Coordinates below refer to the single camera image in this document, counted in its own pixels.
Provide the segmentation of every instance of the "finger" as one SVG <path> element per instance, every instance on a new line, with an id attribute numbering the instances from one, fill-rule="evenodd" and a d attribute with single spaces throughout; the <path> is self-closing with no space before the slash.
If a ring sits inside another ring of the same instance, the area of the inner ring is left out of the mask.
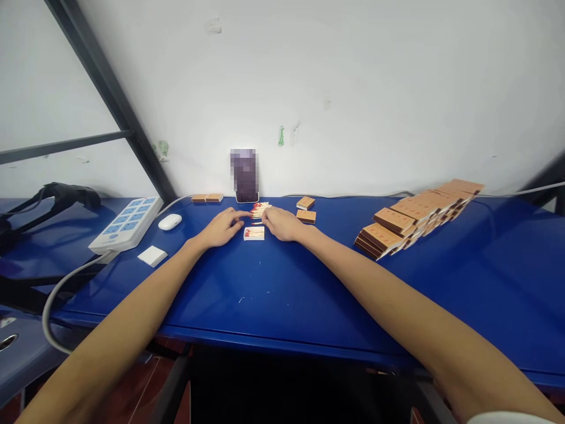
<path id="1" fill-rule="evenodd" d="M 241 218 L 244 216 L 253 216 L 253 214 L 251 212 L 246 212 L 246 211 L 233 211 L 233 212 L 229 212 L 230 217 L 232 220 L 235 220 L 236 218 Z"/>
<path id="2" fill-rule="evenodd" d="M 261 222 L 269 229 L 270 232 L 272 232 L 272 222 L 266 219 L 264 214 L 263 214 L 263 218 L 261 219 Z"/>
<path id="3" fill-rule="evenodd" d="M 240 229 L 243 228 L 243 221 L 236 222 L 232 227 L 227 229 L 230 237 L 233 237 Z"/>
<path id="4" fill-rule="evenodd" d="M 261 218 L 264 218 L 264 217 L 269 218 L 269 214 L 272 213 L 272 210 L 271 210 L 271 209 L 273 209 L 273 208 L 274 208 L 274 209 L 277 209 L 277 208 L 274 207 L 274 206 L 271 206 L 270 208 L 265 209 L 265 210 L 263 211 L 263 215 L 261 216 Z"/>

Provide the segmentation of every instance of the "metal bar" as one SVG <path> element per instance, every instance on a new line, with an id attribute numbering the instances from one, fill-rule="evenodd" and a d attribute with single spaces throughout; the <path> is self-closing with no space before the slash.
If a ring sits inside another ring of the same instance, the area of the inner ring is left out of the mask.
<path id="1" fill-rule="evenodd" d="M 180 353 L 157 343 L 155 340 L 151 340 L 145 350 L 151 352 L 153 355 L 166 357 L 171 360 L 177 360 L 177 358 L 181 355 Z"/>
<path id="2" fill-rule="evenodd" d="M 0 165 L 59 153 L 66 150 L 73 150 L 79 147 L 105 143 L 107 141 L 119 140 L 120 138 L 128 138 L 133 135 L 134 132 L 131 130 L 109 132 L 108 134 L 92 135 L 90 137 L 76 138 L 74 140 L 57 141 L 56 143 L 7 150 L 0 152 Z"/>
<path id="3" fill-rule="evenodd" d="M 191 362 L 188 356 L 180 356 L 172 366 L 167 381 L 162 387 L 149 422 L 173 424 L 181 404 L 184 390 L 190 381 Z"/>
<path id="4" fill-rule="evenodd" d="M 41 315 L 48 295 L 31 287 L 23 287 L 17 281 L 0 276 L 0 304 L 26 313 Z M 55 299 L 53 307 L 61 307 Z"/>
<path id="5" fill-rule="evenodd" d="M 563 181 L 565 178 L 565 151 L 563 151 L 549 166 L 540 172 L 533 180 L 525 185 L 522 190 L 531 188 L 548 186 Z M 536 191 L 535 193 L 522 194 L 520 198 L 536 206 L 543 206 L 554 198 L 557 194 L 557 188 L 549 190 Z"/>
<path id="6" fill-rule="evenodd" d="M 557 197 L 555 199 L 555 213 L 565 216 L 565 187 L 559 187 Z"/>
<path id="7" fill-rule="evenodd" d="M 165 204 L 177 198 L 110 64 L 76 0 L 45 0 L 120 130 L 133 130 L 129 146 Z"/>

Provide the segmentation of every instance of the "power strip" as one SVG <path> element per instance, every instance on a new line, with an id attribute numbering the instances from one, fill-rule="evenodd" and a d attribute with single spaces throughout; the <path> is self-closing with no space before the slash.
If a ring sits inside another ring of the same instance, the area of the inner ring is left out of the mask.
<path id="1" fill-rule="evenodd" d="M 88 246 L 96 254 L 112 249 L 115 254 L 136 247 L 163 206 L 160 197 L 132 200 L 118 217 Z"/>

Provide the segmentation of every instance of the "blue tabletop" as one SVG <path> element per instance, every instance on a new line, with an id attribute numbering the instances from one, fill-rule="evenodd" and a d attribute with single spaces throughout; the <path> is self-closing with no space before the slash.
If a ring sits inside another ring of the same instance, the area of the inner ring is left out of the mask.
<path id="1" fill-rule="evenodd" d="M 8 211 L 25 200 L 0 199 L 0 211 Z M 12 216 L 12 228 L 42 216 L 53 202 L 52 198 L 45 199 L 36 209 Z M 103 198 L 96 210 L 75 203 L 24 233 L 21 242 L 0 258 L 0 275 L 21 279 L 68 274 L 94 256 L 88 245 L 128 203 L 129 199 Z"/>
<path id="2" fill-rule="evenodd" d="M 295 211 L 296 198 L 263 198 Z M 353 246 L 373 214 L 394 198 L 316 199 L 316 226 Z M 120 254 L 59 318 L 100 322 L 152 268 L 137 259 L 150 245 L 174 254 L 219 211 L 233 206 L 182 201 L 169 232 L 154 223 L 140 245 Z M 565 386 L 565 298 L 561 260 L 565 218 L 518 199 L 480 198 L 414 247 L 378 263 L 477 330 L 537 383 Z M 417 362 L 363 310 L 310 252 L 265 231 L 206 252 L 171 307 L 163 334 L 186 340 L 306 352 L 389 367 Z"/>

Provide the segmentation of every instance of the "white cable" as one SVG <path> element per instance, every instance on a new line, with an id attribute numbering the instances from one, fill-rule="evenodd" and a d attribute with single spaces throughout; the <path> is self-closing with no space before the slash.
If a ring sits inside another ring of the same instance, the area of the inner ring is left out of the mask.
<path id="1" fill-rule="evenodd" d="M 311 196 L 314 197 L 323 197 L 323 198 L 340 198 L 340 197 L 391 197 L 394 196 L 396 194 L 402 194 L 402 193 L 406 193 L 409 194 L 411 196 L 415 196 L 414 193 L 412 193 L 410 190 L 397 190 L 397 191 L 393 191 L 392 193 L 386 193 L 386 194 L 333 194 L 331 196 L 326 196 L 323 194 L 312 194 Z M 302 197 L 304 196 L 304 194 L 285 194 L 282 197 Z"/>
<path id="2" fill-rule="evenodd" d="M 43 308 L 43 314 L 41 315 L 41 326 L 43 327 L 43 334 L 45 335 L 45 338 L 47 339 L 47 341 L 49 342 L 49 344 L 51 346 L 53 346 L 57 350 L 60 350 L 61 352 L 64 352 L 68 355 L 70 355 L 72 353 L 72 350 L 67 349 L 65 346 L 60 344 L 59 341 L 57 341 L 57 339 L 55 338 L 55 335 L 51 332 L 51 327 L 49 326 L 49 315 L 51 314 L 51 306 L 53 305 L 53 301 L 55 300 L 57 293 L 59 293 L 59 290 L 61 289 L 61 287 L 73 275 L 79 273 L 80 271 L 82 271 L 85 268 L 88 268 L 90 265 L 94 265 L 95 263 L 100 262 L 102 259 L 104 259 L 106 256 L 108 256 L 110 253 L 112 253 L 112 250 L 108 249 L 102 256 L 97 257 L 95 260 L 90 261 L 89 263 L 86 263 L 81 267 L 78 267 L 74 271 L 71 271 L 66 276 L 64 276 L 61 281 L 59 281 L 57 283 L 57 285 L 53 288 L 53 290 L 51 290 L 51 293 L 49 294 L 49 297 L 47 298 L 47 301 L 45 302 L 45 306 Z"/>
<path id="3" fill-rule="evenodd" d="M 515 193 L 508 193 L 508 194 L 479 194 L 479 197 L 510 197 L 510 196 L 519 196 L 520 194 L 527 194 L 527 193 L 535 193 L 536 191 L 547 190 L 548 188 L 555 188 L 565 186 L 565 181 L 560 183 L 544 185 L 542 187 L 531 188 L 529 190 L 522 190 L 516 191 Z"/>
<path id="4" fill-rule="evenodd" d="M 187 198 L 187 197 L 192 197 L 192 196 L 194 196 L 194 194 L 189 194 L 188 196 L 182 196 L 182 197 L 179 197 L 178 199 L 176 199 L 175 201 L 170 202 L 170 203 L 167 205 L 166 208 L 164 208 L 161 212 L 159 212 L 159 213 L 157 214 L 157 216 L 155 216 L 155 218 L 157 218 L 158 216 L 162 215 L 165 211 L 167 211 L 167 210 L 168 210 L 171 206 L 173 206 L 176 202 L 179 202 L 179 201 L 181 201 L 182 199 L 185 199 L 185 198 Z"/>

